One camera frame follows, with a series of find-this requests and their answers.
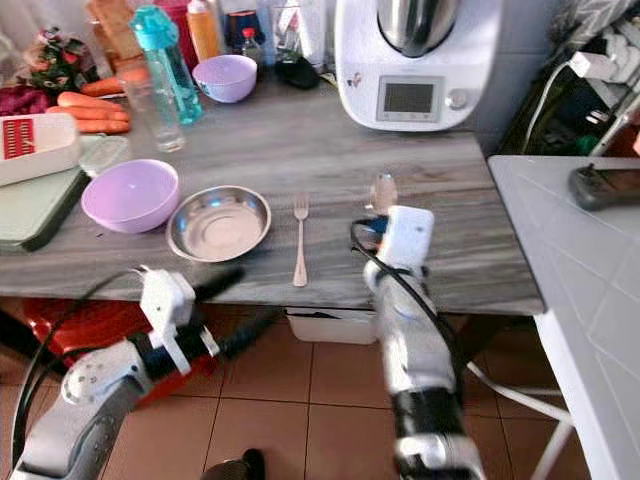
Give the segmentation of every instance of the knob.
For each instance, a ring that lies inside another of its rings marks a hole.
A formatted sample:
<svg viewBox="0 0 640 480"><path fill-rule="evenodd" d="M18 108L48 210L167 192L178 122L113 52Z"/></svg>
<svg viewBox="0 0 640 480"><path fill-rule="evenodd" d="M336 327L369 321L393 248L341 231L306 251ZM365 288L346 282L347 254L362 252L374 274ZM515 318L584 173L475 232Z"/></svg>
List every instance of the knob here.
<svg viewBox="0 0 640 480"><path fill-rule="evenodd" d="M467 91L461 88L454 88L444 99L444 104L451 110L461 110L467 106L469 96Z"/></svg>

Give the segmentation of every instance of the white storage box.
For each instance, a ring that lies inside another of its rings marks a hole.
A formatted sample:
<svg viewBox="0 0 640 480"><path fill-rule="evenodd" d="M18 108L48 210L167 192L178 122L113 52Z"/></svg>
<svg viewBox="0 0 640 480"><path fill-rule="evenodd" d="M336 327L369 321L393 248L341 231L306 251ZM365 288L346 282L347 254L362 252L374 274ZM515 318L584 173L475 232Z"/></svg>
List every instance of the white storage box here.
<svg viewBox="0 0 640 480"><path fill-rule="evenodd" d="M376 341L375 312L287 308L293 334L305 342L357 343Z"/></svg>
<svg viewBox="0 0 640 480"><path fill-rule="evenodd" d="M79 156L79 136L71 115L0 117L0 186L75 167Z"/></svg>

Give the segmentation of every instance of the gray wooden tabletop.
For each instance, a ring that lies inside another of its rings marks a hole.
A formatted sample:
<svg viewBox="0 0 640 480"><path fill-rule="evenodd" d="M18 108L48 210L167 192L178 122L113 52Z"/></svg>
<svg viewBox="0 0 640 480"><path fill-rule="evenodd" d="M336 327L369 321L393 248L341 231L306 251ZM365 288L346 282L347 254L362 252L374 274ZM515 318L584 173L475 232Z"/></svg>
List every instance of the gray wooden tabletop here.
<svg viewBox="0 0 640 480"><path fill-rule="evenodd" d="M129 135L135 158L171 163L182 197L235 184L263 194L273 212L265 241L229 262L246 267L245 280L216 301L324 308L370 308L362 281L364 258L349 248L349 224L377 173L391 172L399 201L431 209L436 218L427 259L428 285L449 312L534 314L543 303L477 142L470 133L401 134L360 127L328 85L310 92L273 81L259 83L237 105L203 99L205 114L185 130L187 145L156 151L138 123ZM305 240L309 284L291 284L297 228L292 200L310 194ZM44 248L0 257L0 295L78 297L123 268L145 264L178 270L197 283L220 265L174 255L164 227L149 233L111 232L79 205ZM128 278L98 297L137 299L139 280Z"/></svg>

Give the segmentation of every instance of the blue water bottle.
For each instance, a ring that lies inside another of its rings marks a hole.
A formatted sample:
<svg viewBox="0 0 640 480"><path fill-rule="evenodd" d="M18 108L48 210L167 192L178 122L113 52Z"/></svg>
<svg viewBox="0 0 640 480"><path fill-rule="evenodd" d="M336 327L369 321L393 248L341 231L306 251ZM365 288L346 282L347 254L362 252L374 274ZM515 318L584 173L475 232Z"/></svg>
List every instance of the blue water bottle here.
<svg viewBox="0 0 640 480"><path fill-rule="evenodd" d="M161 8L144 5L136 10L129 26L144 51L154 81L162 82L163 75L169 79L180 123L195 122L202 115L202 106L180 52L176 24ZM154 71L158 68L164 72Z"/></svg>

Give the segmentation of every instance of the fork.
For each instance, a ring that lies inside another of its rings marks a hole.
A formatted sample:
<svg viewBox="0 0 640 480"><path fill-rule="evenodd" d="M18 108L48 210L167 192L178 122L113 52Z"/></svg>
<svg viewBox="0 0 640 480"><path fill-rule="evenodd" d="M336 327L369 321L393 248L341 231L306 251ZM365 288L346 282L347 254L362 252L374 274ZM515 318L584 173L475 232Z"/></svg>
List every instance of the fork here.
<svg viewBox="0 0 640 480"><path fill-rule="evenodd" d="M297 193L293 201L293 214L298 219L298 259L293 274L293 284L304 287L307 284L307 267L304 264L304 220L309 216L309 194Z"/></svg>

